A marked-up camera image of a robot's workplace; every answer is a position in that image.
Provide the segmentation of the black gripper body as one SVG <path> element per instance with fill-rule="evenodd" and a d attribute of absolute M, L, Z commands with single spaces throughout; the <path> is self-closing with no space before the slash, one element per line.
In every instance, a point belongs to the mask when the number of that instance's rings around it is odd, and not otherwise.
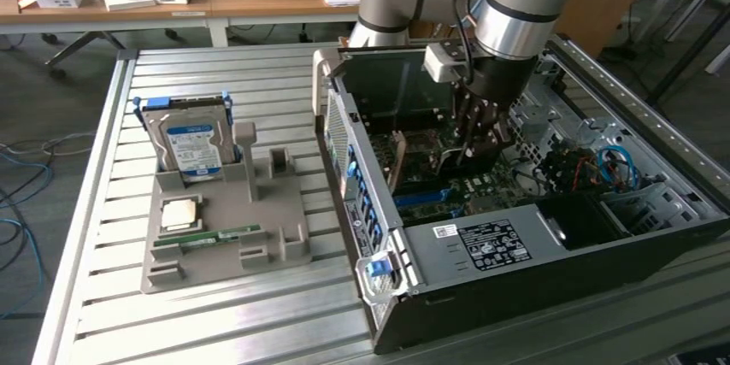
<path fill-rule="evenodd" d="M 528 83 L 538 64 L 538 57 L 526 60 L 508 60 L 500 57 L 479 57 L 474 60 L 472 81 L 468 91 L 479 98 L 507 109 Z"/>

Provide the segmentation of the perforated metal disk bay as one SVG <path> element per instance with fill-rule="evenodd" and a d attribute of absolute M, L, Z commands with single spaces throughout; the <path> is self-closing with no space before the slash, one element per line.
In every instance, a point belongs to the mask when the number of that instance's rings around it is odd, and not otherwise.
<path fill-rule="evenodd" d="M 531 80 L 510 107 L 508 119 L 515 144 L 504 156 L 528 174 L 558 142 L 574 138 L 580 117 L 546 82 Z"/>

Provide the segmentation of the green motherboard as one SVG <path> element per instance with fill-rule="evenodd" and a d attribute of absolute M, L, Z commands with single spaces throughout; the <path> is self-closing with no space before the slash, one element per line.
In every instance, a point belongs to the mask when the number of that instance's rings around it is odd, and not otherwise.
<path fill-rule="evenodd" d="M 443 128 L 454 132 L 452 115 L 447 115 L 438 109 L 413 114 L 387 112 L 368 115 L 364 118 L 364 127 L 392 201 L 395 196 L 451 189 L 451 194 L 443 202 L 400 208 L 395 206 L 405 227 L 508 209 L 524 205 L 538 196 L 540 184 L 528 179 L 534 186 L 522 186 L 518 181 L 520 174 L 514 171 L 514 167 L 503 156 L 498 156 L 490 172 L 395 188 L 388 183 L 389 167 L 395 160 L 391 133 L 430 128 Z"/>

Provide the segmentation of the blue expansion slot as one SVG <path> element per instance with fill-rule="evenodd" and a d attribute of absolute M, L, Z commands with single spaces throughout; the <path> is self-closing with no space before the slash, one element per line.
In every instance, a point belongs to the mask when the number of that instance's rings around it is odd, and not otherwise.
<path fill-rule="evenodd" d="M 427 191 L 421 193 L 407 194 L 393 197 L 393 203 L 397 208 L 420 206 L 428 203 L 443 202 L 451 194 L 451 189 L 446 188 L 438 191 Z"/>

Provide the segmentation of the grey power supply unit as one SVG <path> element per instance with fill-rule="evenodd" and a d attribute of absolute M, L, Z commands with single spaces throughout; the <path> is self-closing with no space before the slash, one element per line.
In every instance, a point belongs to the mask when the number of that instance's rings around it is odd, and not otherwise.
<path fill-rule="evenodd" d="M 425 291 L 535 267 L 567 255 L 534 204 L 408 227 L 404 236 Z"/>

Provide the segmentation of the open black PC case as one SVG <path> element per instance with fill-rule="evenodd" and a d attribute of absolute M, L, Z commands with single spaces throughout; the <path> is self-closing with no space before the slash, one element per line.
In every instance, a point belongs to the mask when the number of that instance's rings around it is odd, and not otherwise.
<path fill-rule="evenodd" d="M 333 210 L 376 354 L 413 352 L 471 330 L 579 303 L 635 296 L 692 250 L 730 239 L 730 173 L 563 36 L 538 54 L 543 80 L 575 110 L 563 139 L 518 181 L 567 255 L 511 273 L 425 291 L 365 131 L 368 115 L 452 115 L 452 84 L 423 67 L 427 46 L 316 51 L 316 136 Z M 389 275 L 367 264 L 387 258 Z"/>

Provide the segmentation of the grey parts rack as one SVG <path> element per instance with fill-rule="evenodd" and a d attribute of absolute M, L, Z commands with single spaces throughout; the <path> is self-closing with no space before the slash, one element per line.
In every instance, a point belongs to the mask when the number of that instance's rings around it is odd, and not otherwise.
<path fill-rule="evenodd" d="M 311 262 L 309 229 L 303 211 L 301 185 L 287 149 L 252 156 L 255 124 L 232 126 L 241 158 L 223 167 L 215 180 L 185 183 L 179 172 L 155 175 L 140 290 L 145 294 L 183 289 L 219 280 L 267 273 Z M 163 204 L 196 202 L 189 227 L 161 227 Z M 261 231 L 229 242 L 185 247 L 153 246 L 153 241 L 257 224 Z"/>

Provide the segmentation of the green RAM stick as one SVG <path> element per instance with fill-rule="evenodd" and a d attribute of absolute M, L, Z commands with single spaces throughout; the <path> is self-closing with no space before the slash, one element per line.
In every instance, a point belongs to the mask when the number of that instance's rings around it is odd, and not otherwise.
<path fill-rule="evenodd" d="M 261 231 L 261 227 L 255 224 L 232 229 L 219 230 L 213 232 L 195 233 L 181 235 L 173 238 L 163 238 L 153 241 L 153 246 L 164 246 L 177 244 L 185 247 L 203 246 L 221 242 L 229 242 L 237 239 L 243 234 Z"/>

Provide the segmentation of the hard disk with blue carrier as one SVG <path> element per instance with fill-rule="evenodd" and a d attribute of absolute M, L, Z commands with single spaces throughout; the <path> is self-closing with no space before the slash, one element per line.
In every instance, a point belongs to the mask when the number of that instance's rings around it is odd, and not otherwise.
<path fill-rule="evenodd" d="M 223 167 L 240 159 L 232 136 L 232 99 L 212 97 L 132 99 L 133 114 L 145 129 L 157 169 L 177 171 L 185 183 L 215 180 Z"/>

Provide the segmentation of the silver CPU chip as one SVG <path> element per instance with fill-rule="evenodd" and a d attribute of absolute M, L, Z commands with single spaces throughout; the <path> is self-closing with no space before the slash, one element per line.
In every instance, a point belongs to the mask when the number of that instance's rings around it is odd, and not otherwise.
<path fill-rule="evenodd" d="M 196 221 L 196 202 L 191 199 L 172 200 L 163 204 L 161 227 L 179 230 Z"/>

